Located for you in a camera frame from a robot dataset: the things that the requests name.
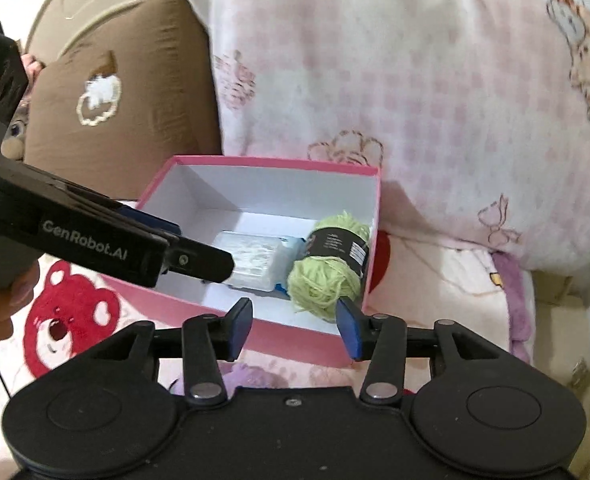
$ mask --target black label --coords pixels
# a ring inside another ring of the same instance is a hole
[[[344,260],[362,279],[369,259],[369,244],[346,229],[324,227],[309,235],[306,256],[334,256]]]

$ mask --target bed sheet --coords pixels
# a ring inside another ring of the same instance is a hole
[[[437,319],[455,319],[502,348],[511,348],[510,320],[515,314],[508,306],[510,294],[505,291],[507,285],[514,285],[506,270],[510,267],[496,265],[493,255],[484,248],[455,250],[425,237],[381,234],[380,237],[377,253],[382,256],[377,264],[380,275],[376,277],[379,284],[371,293],[369,313],[395,314],[404,317],[409,325],[425,328],[432,327]],[[505,278],[498,272],[498,266],[504,269]],[[35,380],[35,376],[65,362],[76,350],[95,344],[135,320],[145,319],[133,305],[106,291],[106,284],[94,272],[69,267],[51,256],[41,258],[40,270],[42,276],[35,301],[14,317],[14,336],[0,344],[0,417],[8,400],[6,388],[13,395]],[[519,315],[531,323],[530,337],[524,345],[532,354],[535,304],[532,279],[528,272],[516,272],[523,289]],[[85,325],[83,330],[78,330],[72,324],[61,326],[58,319]],[[159,328],[167,328],[153,321]],[[225,383],[231,388],[347,385],[357,391],[367,368],[364,363],[342,370],[322,368],[252,351],[243,351],[238,363],[235,367],[222,367]],[[176,387],[180,377],[179,361],[161,363],[162,385]],[[417,391],[429,378],[427,360],[408,360],[407,389]],[[10,478],[15,470],[0,431],[0,480]]]

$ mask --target red bear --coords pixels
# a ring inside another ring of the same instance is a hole
[[[59,282],[56,272],[63,274]],[[112,290],[95,288],[86,276],[71,274],[69,263],[57,261],[24,325],[29,371],[35,378],[44,375],[112,335],[119,319],[120,300]]]

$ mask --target pink box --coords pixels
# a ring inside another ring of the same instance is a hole
[[[373,272],[379,214],[377,168],[307,160],[224,156],[171,158],[144,192],[138,208],[177,223],[187,238],[212,244],[222,230],[306,238],[317,220],[344,211],[371,226],[371,254],[361,304]],[[144,316],[181,326],[191,316],[222,314],[239,298],[253,301],[255,320],[246,349],[344,367],[350,364],[337,327],[298,312],[280,294],[205,284],[169,272],[153,290],[104,277]]]

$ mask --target bear nose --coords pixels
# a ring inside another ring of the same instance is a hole
[[[53,319],[49,323],[49,334],[54,341],[61,341],[69,333],[69,329],[61,319]]]

